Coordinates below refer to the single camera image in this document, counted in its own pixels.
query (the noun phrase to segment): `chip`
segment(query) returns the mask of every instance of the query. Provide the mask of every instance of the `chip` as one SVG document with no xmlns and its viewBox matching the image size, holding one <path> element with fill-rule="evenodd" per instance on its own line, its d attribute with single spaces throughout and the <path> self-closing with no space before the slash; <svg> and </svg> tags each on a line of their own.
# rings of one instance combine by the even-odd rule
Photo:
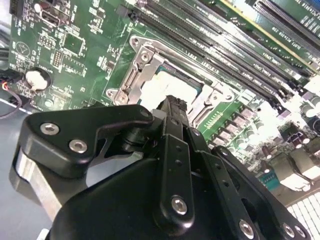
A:
<svg viewBox="0 0 320 240">
<path fill-rule="evenodd" d="M 222 138 L 223 140 L 229 140 L 231 138 L 231 133 L 222 129 L 221 132 L 218 134 L 218 136 L 220 138 Z"/>
<path fill-rule="evenodd" d="M 65 34 L 63 47 L 69 52 L 78 56 L 82 51 L 83 44 L 83 40 L 79 37 L 68 32 Z"/>
<path fill-rule="evenodd" d="M 218 136 L 214 137 L 212 142 L 217 146 L 224 146 L 226 144 L 225 141 Z"/>
<path fill-rule="evenodd" d="M 248 107 L 244 107 L 240 113 L 246 119 L 252 119 L 253 116 L 255 115 L 255 113 L 251 109 L 249 109 Z"/>
<path fill-rule="evenodd" d="M 237 125 L 232 121 L 228 121 L 227 125 L 225 126 L 225 129 L 230 133 L 237 133 L 239 131 Z"/>
<path fill-rule="evenodd" d="M 238 113 L 235 114 L 235 117 L 234 117 L 233 121 L 234 121 L 235 124 L 237 124 L 240 128 L 243 128 L 243 127 L 246 125 L 246 123 L 247 123 L 246 119 L 245 119 L 243 116 L 241 116 L 240 114 L 238 114 Z"/>
</svg>

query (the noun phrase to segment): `green circuit board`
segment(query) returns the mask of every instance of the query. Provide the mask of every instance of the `green circuit board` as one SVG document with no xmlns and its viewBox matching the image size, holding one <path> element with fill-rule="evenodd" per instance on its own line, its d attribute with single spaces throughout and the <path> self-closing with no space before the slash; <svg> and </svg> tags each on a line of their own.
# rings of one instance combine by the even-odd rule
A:
<svg viewBox="0 0 320 240">
<path fill-rule="evenodd" d="M 150 0 L 146 8 L 132 6 L 132 2 L 125 0 L 15 1 L 22 2 L 23 11 L 12 18 L 9 67 L 22 73 L 41 68 L 50 75 L 52 84 L 37 92 L 24 80 L 10 87 L 30 98 L 31 105 L 40 111 L 112 105 L 106 91 L 121 86 L 136 55 L 129 43 L 132 35 L 159 40 L 233 89 L 234 101 L 218 104 L 198 125 L 208 142 L 240 107 L 252 107 L 251 101 L 264 101 L 255 94 L 243 101 L 242 94 L 250 86 L 239 80 L 250 81 L 254 89 L 272 96 L 274 89 L 281 87 L 280 78 L 305 84 L 318 72 L 313 61 L 308 61 L 304 48 L 292 48 L 270 31 L 273 24 L 268 19 L 263 16 L 259 21 L 249 19 L 226 0 Z M 49 5 L 64 23 L 59 26 L 48 23 L 36 12 L 36 4 Z M 119 14 L 119 6 L 142 13 L 147 20 L 130 19 L 128 13 L 123 16 Z M 294 9 L 288 11 L 296 16 L 300 9 L 306 11 L 295 3 Z M 207 28 L 203 22 L 210 22 L 213 28 Z M 208 40 L 209 46 L 202 40 Z M 211 84 L 205 77 L 201 80 Z"/>
</svg>

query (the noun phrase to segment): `silver screw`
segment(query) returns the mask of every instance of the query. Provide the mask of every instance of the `silver screw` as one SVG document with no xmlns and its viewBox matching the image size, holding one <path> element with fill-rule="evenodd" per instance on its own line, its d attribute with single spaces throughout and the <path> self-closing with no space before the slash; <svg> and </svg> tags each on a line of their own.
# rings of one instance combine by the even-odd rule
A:
<svg viewBox="0 0 320 240">
<path fill-rule="evenodd" d="M 137 38 L 132 38 L 131 43 L 133 46 L 138 46 L 139 40 Z"/>
<path fill-rule="evenodd" d="M 173 197 L 171 200 L 171 205 L 177 214 L 185 215 L 187 213 L 187 210 L 188 210 L 187 204 L 180 197 L 178 196 Z"/>
<path fill-rule="evenodd" d="M 84 141 L 74 139 L 69 143 L 69 148 L 78 154 L 83 154 L 87 151 L 88 146 Z"/>
<path fill-rule="evenodd" d="M 142 62 L 144 62 L 144 63 L 149 62 L 149 61 L 150 61 L 150 55 L 149 55 L 147 52 L 143 52 L 143 53 L 141 54 L 141 60 L 142 60 Z"/>
<path fill-rule="evenodd" d="M 248 238 L 248 239 L 254 239 L 255 233 L 252 227 L 247 223 L 245 220 L 240 220 L 239 227 L 241 232 Z"/>
<path fill-rule="evenodd" d="M 292 230 L 291 227 L 289 227 L 288 224 L 284 223 L 282 225 L 283 230 L 285 231 L 286 234 L 288 234 L 291 238 L 295 237 L 295 232 Z"/>
<path fill-rule="evenodd" d="M 295 228 L 295 230 L 298 232 L 298 234 L 301 235 L 301 237 L 306 238 L 305 232 L 302 231 L 302 229 L 301 229 L 299 226 L 295 225 L 294 228 Z"/>
<path fill-rule="evenodd" d="M 56 135 L 60 131 L 59 127 L 51 122 L 41 124 L 40 130 L 45 135 Z"/>
<path fill-rule="evenodd" d="M 197 135 L 197 136 L 200 136 L 200 132 L 197 130 L 197 129 L 192 129 L 192 132 Z"/>
</svg>

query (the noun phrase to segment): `mounting hole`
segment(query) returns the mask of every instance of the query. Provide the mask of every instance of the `mounting hole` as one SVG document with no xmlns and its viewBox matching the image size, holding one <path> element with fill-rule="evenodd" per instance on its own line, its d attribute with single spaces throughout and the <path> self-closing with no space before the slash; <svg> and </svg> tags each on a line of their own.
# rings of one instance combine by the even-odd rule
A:
<svg viewBox="0 0 320 240">
<path fill-rule="evenodd" d="M 177 160 L 175 160 L 175 164 L 177 164 L 178 167 L 181 167 L 182 166 L 182 161 L 177 159 Z"/>
<path fill-rule="evenodd" d="M 221 166 L 219 164 L 215 164 L 215 167 L 218 169 L 218 170 L 221 170 Z"/>
<path fill-rule="evenodd" d="M 137 38 L 132 38 L 131 43 L 133 46 L 138 46 L 139 45 L 139 40 Z"/>
<path fill-rule="evenodd" d="M 223 185 L 225 185 L 226 187 L 229 187 L 229 183 L 225 180 L 222 181 Z"/>
</svg>

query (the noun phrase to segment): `black ram slot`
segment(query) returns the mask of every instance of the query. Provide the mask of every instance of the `black ram slot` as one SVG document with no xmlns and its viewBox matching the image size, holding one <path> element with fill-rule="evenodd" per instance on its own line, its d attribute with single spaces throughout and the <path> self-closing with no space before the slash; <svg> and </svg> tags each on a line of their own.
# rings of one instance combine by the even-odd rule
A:
<svg viewBox="0 0 320 240">
<path fill-rule="evenodd" d="M 254 5 L 254 9 L 257 10 L 263 16 L 265 16 L 267 19 L 269 19 L 281 31 L 284 31 L 289 38 L 296 41 L 299 45 L 303 46 L 311 54 L 314 54 L 317 57 L 320 57 L 320 51 L 316 47 L 314 47 L 312 44 L 306 41 L 303 37 L 297 35 L 288 26 L 283 24 L 276 16 L 274 16 L 274 13 L 272 12 L 272 10 L 266 7 L 262 2 L 257 2 Z"/>
<path fill-rule="evenodd" d="M 197 59 L 202 60 L 202 63 L 205 65 L 210 66 L 206 69 L 212 73 L 213 76 L 217 77 L 218 79 L 222 80 L 219 75 L 217 75 L 213 70 L 210 69 L 217 69 L 215 66 L 218 67 L 219 71 L 224 72 L 225 75 L 229 75 L 231 80 L 234 80 L 238 82 L 239 84 L 245 86 L 247 89 L 249 89 L 251 92 L 259 96 L 260 98 L 264 99 L 270 105 L 279 111 L 279 101 L 273 96 L 272 94 L 268 93 L 266 90 L 260 88 L 258 85 L 253 83 L 252 81 L 246 79 L 245 77 L 241 76 L 239 73 L 236 73 L 234 71 L 230 71 L 227 66 L 218 63 L 216 60 L 213 60 L 206 52 L 203 52 L 204 50 L 199 48 L 197 45 L 194 45 L 189 39 L 185 38 L 181 34 L 179 34 L 177 31 L 171 29 L 170 27 L 163 24 L 161 21 L 159 21 L 157 18 L 146 14 L 143 11 L 136 10 L 131 15 L 134 15 L 133 19 L 137 19 L 139 22 L 153 28 L 155 31 L 158 31 L 162 34 L 165 34 L 166 36 L 169 36 L 173 40 L 177 41 L 178 43 L 185 46 L 191 54 L 197 57 Z"/>
<path fill-rule="evenodd" d="M 198 13 L 198 11 L 196 11 L 194 8 L 192 8 L 190 5 L 188 5 L 184 1 L 182 1 L 182 0 L 171 0 L 171 2 L 174 5 L 176 5 L 178 8 L 181 8 L 183 11 L 188 13 L 193 18 L 197 19 L 199 22 L 205 24 L 206 26 L 211 28 L 213 31 L 217 32 L 218 34 L 222 34 L 224 32 L 224 30 L 220 26 L 218 26 L 217 24 L 213 23 L 208 18 L 203 17 L 202 15 L 200 15 Z"/>
<path fill-rule="evenodd" d="M 262 3 L 270 12 L 273 12 L 274 16 L 286 26 L 291 27 L 293 31 L 299 31 L 302 35 L 305 35 L 311 44 L 315 47 L 320 47 L 320 39 L 315 36 L 311 31 L 309 31 L 300 22 L 294 20 L 291 16 L 286 14 L 282 9 L 269 0 L 259 0 L 258 3 Z"/>
<path fill-rule="evenodd" d="M 170 21 L 173 21 L 175 24 L 179 25 L 184 30 L 187 30 L 187 32 L 191 33 L 194 36 L 194 38 L 196 38 L 197 42 L 201 43 L 206 48 L 209 49 L 214 45 L 214 41 L 210 37 L 206 36 L 204 33 L 199 32 L 191 24 L 181 20 L 173 12 L 159 5 L 158 2 L 150 0 L 148 4 L 145 6 L 145 8 L 152 12 L 157 12 L 157 15 L 160 15 L 162 18 L 166 18 Z"/>
<path fill-rule="evenodd" d="M 291 81 L 295 81 L 295 79 L 292 78 L 292 76 L 290 76 L 287 72 L 285 71 L 280 71 L 277 67 L 275 67 L 274 65 L 272 65 L 269 61 L 267 61 L 266 59 L 264 59 L 263 57 L 261 57 L 260 55 L 256 54 L 254 50 L 252 50 L 250 47 L 246 46 L 245 44 L 243 44 L 242 42 L 240 42 L 239 40 L 237 40 L 235 37 L 233 37 L 231 34 L 229 34 L 228 32 L 226 32 L 225 30 L 223 30 L 220 26 L 218 26 L 217 24 L 215 24 L 214 22 L 212 22 L 211 20 L 209 20 L 207 17 L 204 17 L 202 14 L 200 14 L 197 10 L 195 10 L 194 8 L 192 8 L 190 5 L 188 5 L 187 3 L 185 3 L 183 0 L 171 0 L 171 2 L 176 5 L 178 8 L 182 9 L 183 11 L 185 11 L 186 13 L 190 14 L 194 19 L 196 19 L 199 23 L 202 23 L 202 27 L 206 28 L 207 31 L 214 31 L 218 34 L 222 34 L 224 35 L 226 38 L 228 38 L 230 40 L 231 43 L 234 43 L 236 46 L 238 46 L 241 49 L 244 49 L 247 53 L 249 53 L 249 55 L 253 58 L 255 58 L 256 60 L 262 62 L 262 64 L 268 66 L 270 69 L 273 69 L 274 72 L 276 72 L 278 75 L 280 75 L 280 80 L 283 81 L 284 83 L 288 83 L 288 81 L 286 80 L 291 79 Z M 281 65 L 283 65 L 284 67 L 288 68 L 288 69 L 292 69 L 293 67 L 291 65 L 289 65 L 287 62 L 285 62 L 284 60 L 282 60 L 281 58 L 279 58 L 278 56 L 276 56 L 274 53 L 272 53 L 271 51 L 269 51 L 267 48 L 265 48 L 264 46 L 262 46 L 260 43 L 258 43 L 257 41 L 255 41 L 254 39 L 248 37 L 247 35 L 243 34 L 241 30 L 237 31 L 238 34 L 241 34 L 241 36 L 243 38 L 245 38 L 248 42 L 250 42 L 252 45 L 256 45 L 258 48 L 263 49 L 263 51 L 268 54 L 269 56 L 271 56 L 273 59 L 275 59 L 278 63 L 281 63 Z"/>
<path fill-rule="evenodd" d="M 176 16 L 174 13 L 172 13 L 171 10 L 173 9 L 173 6 L 170 7 L 170 3 L 167 3 L 167 4 L 169 4 L 168 6 L 166 6 L 168 7 L 168 9 L 160 5 L 159 2 L 155 2 L 151 0 L 148 2 L 148 4 L 145 7 L 151 11 L 156 11 L 157 13 L 165 16 L 169 21 L 172 21 L 175 24 L 179 25 L 181 28 L 183 28 L 187 32 L 191 32 L 194 35 L 194 38 L 197 40 L 197 42 L 201 43 L 207 48 L 215 46 L 215 48 L 224 55 L 224 58 L 226 58 L 227 61 L 232 63 L 232 65 L 234 66 L 236 65 L 237 69 L 233 69 L 234 71 L 237 71 L 242 76 L 255 80 L 257 82 L 257 85 L 259 85 L 260 88 L 263 88 L 265 91 L 268 91 L 270 94 L 277 93 L 278 95 L 284 98 L 286 98 L 287 96 L 290 97 L 287 90 L 284 89 L 281 85 L 279 85 L 278 83 L 272 81 L 271 79 L 267 78 L 265 75 L 258 72 L 256 69 L 254 69 L 254 66 L 248 65 L 245 61 L 240 60 L 240 58 L 235 57 L 233 54 L 230 54 L 227 49 L 224 50 L 225 49 L 224 47 L 220 46 L 218 43 L 214 42 L 210 37 L 207 37 L 205 34 L 202 34 L 197 29 L 195 29 L 195 27 L 192 24 L 189 24 L 188 22 L 183 21 L 181 18 Z M 192 22 L 199 24 L 198 21 L 193 19 L 191 16 L 189 17 L 189 19 L 191 19 Z"/>
</svg>

